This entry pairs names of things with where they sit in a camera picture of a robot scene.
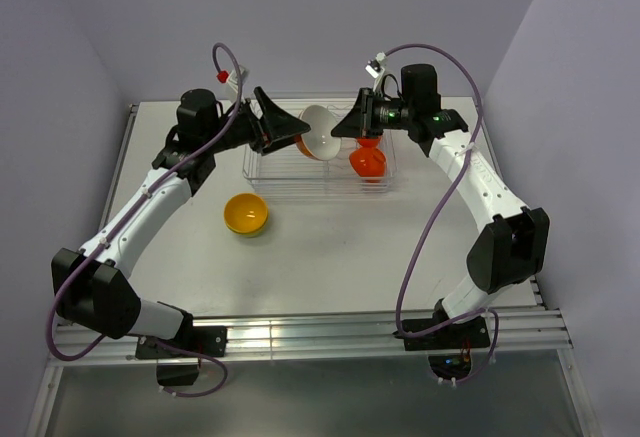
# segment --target gray wall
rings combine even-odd
[[[26,426],[51,257],[96,229],[125,113],[61,0],[0,0],[0,435]]]
[[[551,216],[560,306],[605,435],[640,425],[640,0],[534,0],[487,95],[509,184]]]
[[[446,47],[486,89],[531,0],[67,2],[126,95],[158,100],[212,86],[214,40],[231,45],[252,84],[268,91],[355,93],[369,82],[368,59],[408,41]],[[424,53],[394,64],[416,59]],[[444,94],[469,94],[458,72],[440,68]]]

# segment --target dish rack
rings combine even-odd
[[[292,115],[312,102],[278,104]],[[345,105],[325,105],[337,121],[351,109]],[[387,192],[396,173],[396,158],[391,132],[385,132],[378,148],[386,157],[385,174],[381,177],[360,177],[351,167],[349,155],[359,147],[355,139],[342,139],[338,155],[329,161],[305,157],[295,145],[271,155],[259,155],[246,147],[242,173],[257,194],[278,199],[358,198]]]

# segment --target purple cable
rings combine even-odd
[[[433,46],[433,45],[429,45],[429,44],[405,44],[405,45],[400,45],[398,47],[394,47],[393,49],[385,52],[385,55],[390,56],[390,55],[395,54],[396,52],[398,52],[400,50],[412,49],[412,48],[427,49],[427,50],[431,50],[433,52],[436,52],[436,53],[438,53],[440,55],[443,55],[448,60],[450,60],[466,77],[467,81],[469,82],[469,84],[471,85],[471,88],[473,90],[473,95],[474,95],[474,99],[475,99],[475,105],[476,105],[476,109],[478,111],[478,121],[476,122],[476,126],[474,127],[473,132],[471,133],[471,139],[469,140],[470,144],[474,143],[476,141],[476,138],[478,137],[478,134],[480,133],[480,129],[482,128],[482,121],[484,119],[484,107],[482,106],[482,96],[480,95],[480,90],[478,89],[478,86],[476,85],[475,81],[473,80],[473,77],[471,77],[471,74],[467,71],[467,69],[465,69],[465,67],[455,57],[453,57],[448,52],[440,49],[439,47],[436,47],[436,46]],[[445,194],[442,196],[442,199],[440,199],[440,202],[438,202],[438,205],[436,205],[435,209],[431,213],[431,216],[429,217],[429,220],[427,221],[427,224],[424,227],[424,230],[422,231],[422,234],[420,235],[420,239],[418,239],[418,243],[416,245],[416,248],[413,251],[413,255],[411,256],[411,260],[409,261],[409,265],[407,266],[407,271],[405,272],[404,279],[402,280],[402,285],[400,286],[400,292],[398,293],[398,300],[396,302],[396,327],[398,329],[398,334],[401,335],[404,338],[420,338],[420,337],[424,337],[424,336],[426,336],[428,334],[431,334],[433,332],[441,330],[441,329],[443,329],[443,328],[445,328],[445,327],[447,327],[447,326],[449,326],[449,325],[451,325],[451,324],[453,324],[455,322],[458,322],[458,321],[461,321],[461,320],[465,320],[465,319],[468,319],[470,317],[475,317],[475,316],[480,315],[480,314],[482,314],[484,312],[491,312],[493,314],[493,316],[495,318],[494,337],[493,337],[493,341],[491,343],[491,347],[489,348],[489,353],[487,355],[486,360],[482,363],[482,365],[478,368],[477,371],[473,372],[472,374],[469,374],[464,379],[460,379],[458,382],[467,381],[470,378],[472,378],[473,376],[477,375],[479,372],[484,370],[484,368],[487,366],[489,361],[492,359],[494,351],[495,351],[495,348],[496,348],[496,345],[497,345],[497,341],[498,341],[499,317],[498,317],[497,312],[495,310],[493,310],[493,309],[473,310],[473,311],[470,311],[470,312],[466,312],[466,313],[464,313],[462,315],[459,315],[457,317],[454,317],[453,319],[445,320],[444,322],[442,322],[442,323],[440,323],[438,325],[435,325],[435,326],[430,327],[430,328],[425,329],[425,330],[421,330],[420,332],[405,332],[405,330],[402,328],[402,304],[404,302],[405,294],[407,293],[407,288],[409,287],[409,281],[411,280],[411,275],[413,274],[413,269],[415,268],[416,263],[418,262],[418,257],[420,257],[420,252],[422,251],[422,247],[424,246],[424,243],[427,240],[427,237],[429,236],[429,233],[431,232],[431,228],[433,227],[433,224],[435,223],[436,219],[440,215],[440,212],[442,211],[442,209],[444,208],[446,203],[449,201],[449,198],[451,198],[451,196],[455,192],[456,188],[458,187],[458,184],[460,184],[460,182],[462,181],[462,178],[464,177],[465,172],[469,168],[470,162],[471,162],[471,152],[466,152],[465,156],[464,156],[464,162],[462,164],[462,168],[460,169],[460,173],[453,180],[453,182],[451,182],[451,185],[449,186],[449,188],[447,189]]]
[[[169,344],[161,341],[160,339],[154,339],[154,342],[159,347],[162,347],[165,350],[170,350],[171,352],[176,352],[176,353],[179,353],[179,354],[182,354],[182,355],[186,355],[187,357],[193,357],[195,359],[208,360],[212,364],[215,364],[215,365],[217,365],[218,367],[220,367],[222,369],[222,379],[220,379],[220,382],[218,382],[214,387],[211,387],[209,390],[204,390],[202,392],[189,393],[189,392],[178,392],[176,390],[173,390],[170,387],[162,387],[162,390],[164,392],[166,392],[168,394],[171,394],[171,395],[174,395],[176,397],[184,397],[184,398],[204,397],[206,395],[211,395],[214,392],[217,392],[218,390],[220,390],[222,388],[222,386],[224,385],[224,383],[227,381],[227,377],[229,377],[229,370],[227,369],[227,366],[224,365],[218,359],[216,359],[214,357],[211,357],[209,355],[199,354],[198,352],[191,352],[191,351],[188,351],[188,350],[179,349],[177,347],[174,347],[172,345],[169,345]]]
[[[218,51],[218,49],[222,49],[227,53],[227,55],[231,59],[231,62],[233,63],[233,67],[236,71],[236,75],[240,75],[240,65],[238,64],[236,57],[233,55],[233,52],[231,52],[231,49],[229,49],[229,47],[227,47],[225,44],[221,42],[216,43],[212,49],[213,63],[216,69],[218,70],[218,72],[220,71],[220,66],[218,65],[218,59],[216,57],[216,52]],[[87,258],[84,261],[82,261],[82,263],[73,272],[71,272],[71,275],[69,275],[67,280],[65,280],[64,283],[60,286],[60,289],[58,290],[58,292],[56,293],[53,299],[51,308],[49,309],[49,314],[47,316],[47,324],[45,329],[45,340],[47,342],[47,347],[49,348],[49,351],[54,357],[56,357],[59,360],[63,360],[65,362],[71,362],[74,360],[81,359],[82,357],[87,355],[89,352],[91,352],[96,347],[96,345],[98,345],[100,341],[102,341],[102,339],[104,339],[105,337],[104,335],[99,336],[96,340],[94,340],[91,344],[89,344],[89,346],[86,349],[82,350],[81,352],[75,355],[65,355],[62,352],[60,352],[56,347],[56,344],[53,339],[53,322],[56,316],[56,309],[60,305],[60,302],[62,301],[62,297],[67,292],[71,284],[73,284],[73,282],[76,280],[76,278],[78,278],[78,276],[82,273],[82,271],[89,265],[89,263],[91,263],[93,260],[98,258],[98,256],[105,249],[106,245],[108,245],[108,243],[111,242],[113,238],[131,221],[133,216],[136,215],[136,213],[144,205],[144,203],[149,198],[149,196],[151,196],[156,190],[158,190],[158,187],[160,187],[160,185],[162,185],[162,183],[165,180],[167,180],[173,173],[177,172],[183,165],[186,165],[191,160],[195,159],[202,153],[209,150],[224,136],[224,134],[229,130],[234,120],[236,119],[236,116],[238,115],[238,110],[240,109],[241,101],[242,101],[242,79],[238,79],[238,96],[236,98],[235,105],[233,106],[233,109],[229,114],[229,118],[227,119],[227,122],[222,127],[220,132],[218,132],[205,145],[203,145],[198,150],[196,150],[195,152],[187,156],[184,160],[182,160],[181,162],[177,163],[176,165],[171,167],[169,170],[167,170],[164,174],[162,174],[158,178],[158,180],[156,180],[153,184],[151,184],[148,189],[149,195],[147,194],[141,195],[140,198],[138,198],[138,200],[136,200],[135,203],[131,206],[129,211],[122,217],[122,219],[120,219],[120,221],[113,226],[113,229],[111,230],[111,232],[109,232],[105,237],[106,244],[99,244],[96,247],[96,249],[91,254],[89,254]],[[211,357],[205,356],[202,358],[211,360]]]

